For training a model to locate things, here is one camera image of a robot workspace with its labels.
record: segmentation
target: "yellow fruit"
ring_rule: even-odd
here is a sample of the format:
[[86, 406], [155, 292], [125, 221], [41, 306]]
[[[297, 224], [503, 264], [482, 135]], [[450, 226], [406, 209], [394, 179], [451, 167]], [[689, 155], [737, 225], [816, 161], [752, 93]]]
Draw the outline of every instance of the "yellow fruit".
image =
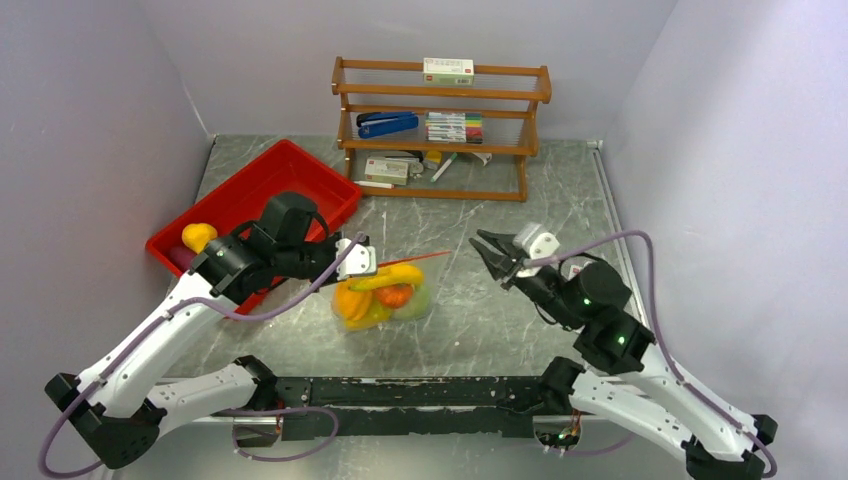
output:
[[209, 240], [217, 237], [218, 231], [208, 223], [190, 223], [183, 229], [183, 243], [194, 253], [202, 252]]
[[373, 277], [356, 278], [350, 289], [354, 292], [364, 292], [380, 287], [388, 287], [399, 283], [418, 286], [424, 283], [424, 272], [408, 263], [398, 263], [377, 269]]
[[353, 292], [350, 284], [351, 279], [347, 279], [336, 285], [333, 308], [345, 322], [358, 322], [368, 311], [373, 294], [371, 291]]
[[368, 306], [368, 311], [365, 312], [362, 318], [356, 321], [345, 320], [345, 327], [348, 330], [364, 330], [378, 323], [385, 322], [391, 315], [392, 310], [390, 308], [383, 306], [380, 302], [371, 302]]

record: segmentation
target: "blue stapler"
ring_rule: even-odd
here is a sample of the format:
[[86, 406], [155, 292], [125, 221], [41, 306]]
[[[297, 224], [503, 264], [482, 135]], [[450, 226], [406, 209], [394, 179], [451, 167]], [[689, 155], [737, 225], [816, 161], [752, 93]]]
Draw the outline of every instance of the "blue stapler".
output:
[[418, 115], [413, 112], [371, 112], [356, 116], [359, 138], [371, 138], [418, 128]]

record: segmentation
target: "white box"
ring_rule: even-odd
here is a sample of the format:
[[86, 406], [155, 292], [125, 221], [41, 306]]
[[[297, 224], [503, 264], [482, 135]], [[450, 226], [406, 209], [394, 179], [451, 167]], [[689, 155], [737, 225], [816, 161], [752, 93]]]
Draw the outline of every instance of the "white box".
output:
[[409, 177], [409, 164], [394, 160], [369, 158], [365, 162], [365, 179], [369, 182], [406, 185]]
[[386, 160], [389, 162], [403, 162], [409, 165], [409, 173], [421, 173], [424, 171], [424, 164], [418, 160], [418, 157], [392, 157], [392, 156], [370, 156], [369, 160]]
[[425, 58], [424, 83], [470, 87], [474, 85], [474, 61], [459, 58]]

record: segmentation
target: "colored marker set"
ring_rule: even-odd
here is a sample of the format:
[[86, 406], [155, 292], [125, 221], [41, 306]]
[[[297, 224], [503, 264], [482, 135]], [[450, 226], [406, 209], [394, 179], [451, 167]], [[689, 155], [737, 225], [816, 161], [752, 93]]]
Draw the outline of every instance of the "colored marker set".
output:
[[483, 143], [483, 116], [479, 113], [428, 112], [427, 141]]

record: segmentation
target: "plastic bag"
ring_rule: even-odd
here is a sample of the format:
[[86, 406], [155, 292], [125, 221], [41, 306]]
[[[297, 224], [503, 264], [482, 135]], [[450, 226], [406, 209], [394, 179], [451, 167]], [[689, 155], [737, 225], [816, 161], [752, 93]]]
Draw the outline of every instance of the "plastic bag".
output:
[[326, 289], [333, 314], [349, 331], [390, 320], [415, 320], [433, 309], [450, 252], [383, 263], [371, 277], [348, 278]]

